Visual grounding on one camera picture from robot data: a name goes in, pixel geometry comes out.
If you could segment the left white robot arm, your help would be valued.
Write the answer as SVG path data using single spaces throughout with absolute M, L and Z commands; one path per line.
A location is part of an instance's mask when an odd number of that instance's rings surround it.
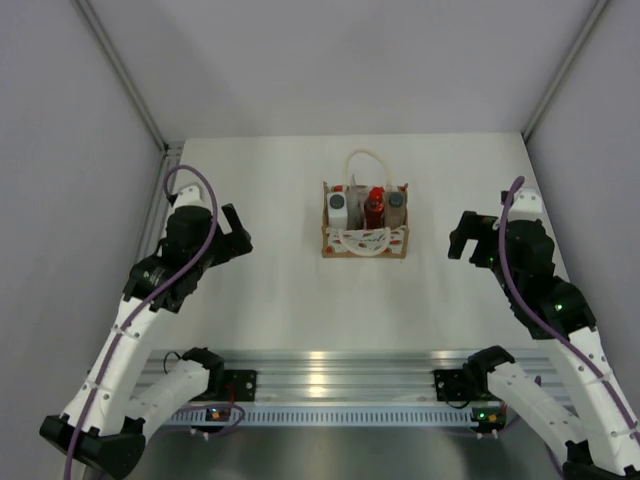
M 205 273 L 251 252 L 251 237 L 231 204 L 231 230 L 215 217 L 192 183 L 170 195 L 171 213 L 155 251 L 130 270 L 116 319 L 79 391 L 39 434 L 66 456 L 111 479 L 124 479 L 151 437 L 174 414 L 206 402 L 224 417 L 239 395 L 223 358 L 206 347 L 180 354 L 177 364 L 140 394 L 134 392 L 156 343 Z

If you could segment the beige bottle grey cap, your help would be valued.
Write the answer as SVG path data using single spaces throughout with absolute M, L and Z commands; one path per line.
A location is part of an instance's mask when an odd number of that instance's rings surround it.
M 402 191 L 388 192 L 385 199 L 385 226 L 391 230 L 400 228 L 405 221 L 406 200 Z

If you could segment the burlap watermelon canvas bag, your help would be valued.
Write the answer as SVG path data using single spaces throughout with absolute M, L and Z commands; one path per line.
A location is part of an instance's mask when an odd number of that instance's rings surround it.
M 352 160 L 365 155 L 384 171 L 380 185 L 356 182 Z M 372 150 L 358 148 L 346 158 L 338 185 L 323 184 L 322 248 L 325 259 L 404 259 L 409 246 L 408 185 L 393 179 L 387 162 Z

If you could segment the white bottle grey cap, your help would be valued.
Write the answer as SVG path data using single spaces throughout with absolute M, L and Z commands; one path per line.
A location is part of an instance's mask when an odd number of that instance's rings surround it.
M 327 225 L 336 230 L 348 228 L 348 207 L 346 195 L 342 191 L 332 191 L 326 196 Z

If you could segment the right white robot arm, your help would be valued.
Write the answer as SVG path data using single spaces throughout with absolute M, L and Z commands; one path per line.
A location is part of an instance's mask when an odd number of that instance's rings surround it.
M 462 213 L 448 256 L 489 270 L 514 317 L 542 350 L 571 405 L 565 407 L 528 375 L 513 355 L 492 346 L 462 367 L 463 400 L 495 398 L 545 443 L 565 479 L 636 479 L 639 418 L 610 367 L 596 319 L 582 292 L 555 272 L 555 242 L 543 221 L 541 196 L 515 182 L 499 216 Z

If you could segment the red liquid bottle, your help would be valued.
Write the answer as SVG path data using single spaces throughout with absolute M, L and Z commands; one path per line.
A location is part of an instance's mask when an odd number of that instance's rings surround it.
M 384 226 L 384 195 L 383 187 L 373 187 L 364 202 L 365 228 L 379 229 Z

